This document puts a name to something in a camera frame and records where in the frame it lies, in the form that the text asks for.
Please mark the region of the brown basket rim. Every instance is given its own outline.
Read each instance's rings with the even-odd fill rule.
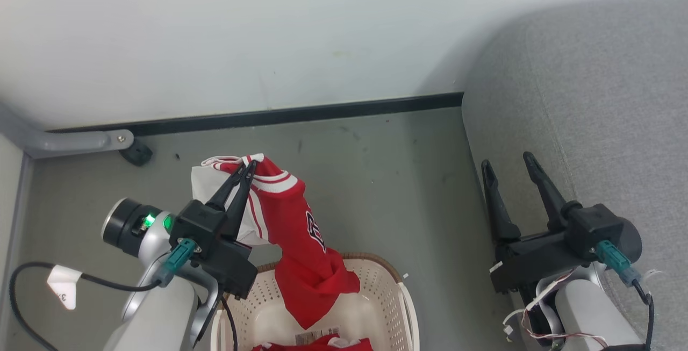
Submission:
[[[396,269],[381,256],[374,255],[372,253],[341,253],[341,256],[344,260],[368,260],[376,262],[378,263],[378,265],[382,266],[383,268],[385,268],[385,270],[389,272],[391,277],[394,278],[394,282],[402,282],[402,278],[399,275],[399,272],[397,272]],[[265,265],[260,265],[258,266],[258,273],[275,270],[275,266],[277,266],[277,261],[266,263]]]

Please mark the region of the green light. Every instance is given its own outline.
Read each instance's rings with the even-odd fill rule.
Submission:
[[[172,227],[172,216],[166,216],[162,221],[162,226],[164,226],[165,230],[169,232],[170,228]]]
[[[155,216],[152,216],[151,214],[148,214],[148,216],[146,217],[146,219],[143,220],[143,225],[144,225],[146,228],[149,228],[150,226],[153,225],[153,222],[155,222]]]

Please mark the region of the gray fabric upholstery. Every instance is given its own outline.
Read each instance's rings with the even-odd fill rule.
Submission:
[[[564,6],[521,18],[486,48],[462,104],[475,167],[489,158],[512,221],[545,231],[521,158],[567,199],[638,227],[656,297],[653,349],[688,343],[688,0]],[[607,294],[644,338],[647,308],[616,275]]]

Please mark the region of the black baseboard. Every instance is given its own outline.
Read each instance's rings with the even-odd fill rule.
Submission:
[[[301,121],[372,116],[385,113],[425,111],[427,109],[461,106],[461,100],[463,96],[463,92],[435,94],[432,96],[381,99],[380,101],[364,101],[361,103],[307,106],[293,109],[275,109],[272,111],[233,113],[217,116],[170,118],[165,120],[139,121],[138,123],[124,123],[103,126],[87,126],[84,128],[61,129],[58,132],[111,131],[114,129],[128,129],[135,136],[150,136],[161,135],[165,133],[239,128],[242,126],[300,123]]]

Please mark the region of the laundry basket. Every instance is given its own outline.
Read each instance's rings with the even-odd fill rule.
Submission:
[[[374,351],[420,351],[418,319],[399,273],[367,253],[343,253],[344,265],[359,276],[361,292],[342,294],[327,315],[302,329],[286,310],[275,281],[275,265],[258,267],[246,300],[229,299],[239,351],[265,342],[294,346],[337,333],[347,340],[369,338]],[[214,315],[211,351],[233,349],[232,329],[224,310]]]

